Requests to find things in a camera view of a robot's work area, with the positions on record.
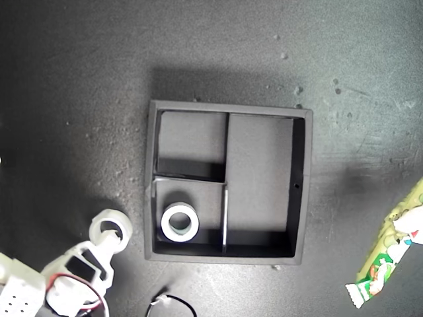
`small hole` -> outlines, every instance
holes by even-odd
[[[103,221],[100,224],[100,231],[103,232],[103,231],[106,231],[106,230],[115,230],[116,234],[121,239],[124,236],[120,227],[116,223],[113,223],[112,221]]]
[[[185,215],[184,213],[175,213],[170,219],[169,223],[173,228],[176,230],[184,230],[188,228],[191,223],[190,217]]]

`snack wrapper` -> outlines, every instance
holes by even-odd
[[[392,272],[414,243],[423,243],[423,178],[386,216],[377,240],[357,273],[356,282],[345,287],[357,308],[380,292]]]

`white robotic arm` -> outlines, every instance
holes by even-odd
[[[105,222],[112,223],[118,230],[102,230],[101,224]],[[16,277],[19,281],[32,281],[34,284],[32,298],[38,299],[31,305],[28,301],[22,302],[24,306],[34,307],[35,311],[30,313],[28,310],[29,314],[19,314],[19,316],[35,316],[44,298],[50,307],[62,316],[74,317],[80,310],[94,310],[101,304],[107,316],[108,307],[103,296],[113,283],[114,270],[110,261],[114,254],[126,248],[131,235],[132,224],[128,217],[120,211],[106,209],[93,219],[89,229],[89,241],[72,247],[64,255],[50,262],[41,273],[0,254],[0,283],[5,284],[0,295],[0,317],[14,316],[5,312],[7,306],[13,306],[10,296],[7,295],[10,292],[5,291],[9,286],[13,292],[23,292],[22,289],[17,289],[19,283],[15,285],[13,282]],[[27,270],[30,273],[26,276],[20,276],[22,275],[20,271],[16,273],[16,268],[21,266],[25,269],[21,268],[20,271]]]

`tape roll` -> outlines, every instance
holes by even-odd
[[[171,217],[176,213],[183,213],[190,218],[190,224],[185,229],[176,229],[171,223]],[[196,211],[187,203],[173,203],[169,205],[161,217],[161,230],[163,234],[174,242],[186,242],[195,237],[200,222]]]
[[[99,244],[101,241],[101,224],[105,221],[117,225],[122,233],[122,239],[118,245],[115,246],[113,253],[123,251],[132,236],[132,224],[130,219],[121,211],[113,209],[105,209],[93,218],[89,229],[90,241],[94,244]]]

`red wire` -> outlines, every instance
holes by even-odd
[[[79,276],[76,275],[72,275],[72,274],[68,274],[68,273],[56,273],[53,274],[52,276],[50,276],[49,280],[48,280],[48,284],[47,284],[47,289],[46,289],[46,293],[48,293],[48,291],[53,287],[54,281],[59,278],[59,277],[68,277],[70,279],[74,279],[84,285],[86,285],[90,290],[92,290],[94,292],[94,294],[98,297],[98,301],[100,302],[100,304],[104,307],[104,303],[101,299],[100,294],[94,289],[94,287],[86,280],[80,278]],[[95,309],[97,308],[97,306],[92,307],[92,308],[82,308],[81,310],[86,310],[86,309]]]

